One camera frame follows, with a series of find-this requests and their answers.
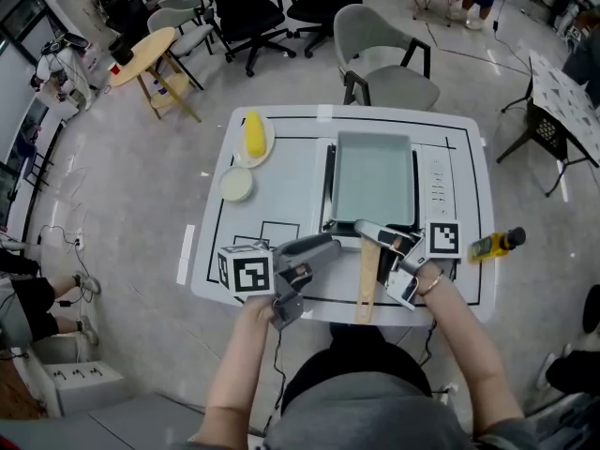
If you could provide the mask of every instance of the sneaker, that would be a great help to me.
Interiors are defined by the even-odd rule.
[[[548,390],[550,388],[550,382],[546,378],[546,372],[555,361],[556,355],[554,353],[549,353],[546,360],[544,360],[544,365],[540,368],[540,373],[535,381],[535,386],[538,390]]]
[[[81,271],[75,272],[75,275],[77,277],[79,277],[79,287],[82,290],[87,290],[91,293],[95,293],[96,295],[98,295],[100,292],[102,292],[102,288],[100,287],[100,282],[98,281],[97,278],[86,275],[84,272],[81,272]]]
[[[98,345],[98,334],[96,330],[92,328],[92,324],[90,323],[90,319],[88,319],[85,315],[83,315],[79,321],[82,324],[82,334],[87,338],[87,341],[90,342],[90,345],[94,345],[95,347]]]
[[[454,20],[456,22],[464,22],[465,20],[467,20],[468,13],[469,10],[465,10],[464,8],[452,10],[450,12],[450,20]]]
[[[465,26],[469,30],[481,30],[484,27],[484,21],[479,17],[473,17],[465,22]]]

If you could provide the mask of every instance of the baking pan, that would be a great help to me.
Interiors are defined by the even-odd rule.
[[[407,135],[340,131],[332,219],[414,224],[413,149]]]

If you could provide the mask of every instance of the white cube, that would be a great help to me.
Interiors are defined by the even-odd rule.
[[[218,279],[232,296],[275,293],[273,254],[260,245],[236,245],[218,251]]]

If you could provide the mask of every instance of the round wooden table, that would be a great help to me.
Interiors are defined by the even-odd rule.
[[[142,87],[143,94],[150,103],[150,106],[158,119],[160,119],[160,114],[157,109],[171,105],[176,101],[187,113],[200,123],[202,121],[200,117],[181,98],[181,94],[186,90],[190,83],[189,77],[167,54],[167,51],[174,40],[175,29],[166,27],[157,30],[138,42],[135,47],[131,49],[133,51],[133,58],[131,61],[125,66],[119,66],[121,71],[119,71],[117,75],[111,75],[111,86],[121,86],[133,79],[137,79]],[[158,72],[154,69],[154,64],[160,57],[162,57],[175,72],[166,79],[163,79],[158,75]],[[167,90],[168,94],[161,95],[159,92],[156,92],[151,96],[142,79],[142,73],[145,71],[148,71],[150,75],[157,79],[164,89]]]

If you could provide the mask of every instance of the white strip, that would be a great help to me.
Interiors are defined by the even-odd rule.
[[[177,283],[179,285],[185,285],[188,281],[189,255],[191,254],[191,242],[194,239],[195,230],[196,225],[187,225],[184,241],[181,244],[181,258],[177,269]]]
[[[317,105],[317,122],[329,123],[333,120],[334,106],[333,105]]]
[[[181,258],[189,260],[189,254],[191,253],[191,241],[194,239],[194,231],[196,225],[187,225],[186,234],[184,235],[184,242],[181,245]]]
[[[559,168],[559,175],[560,175],[561,172],[563,171],[563,163],[560,160],[556,160],[556,166]],[[562,199],[564,200],[564,202],[569,203],[569,194],[566,190],[566,174],[563,175],[561,178],[561,192],[562,192]]]
[[[188,280],[188,259],[179,259],[179,269],[177,270],[177,283],[185,285]]]

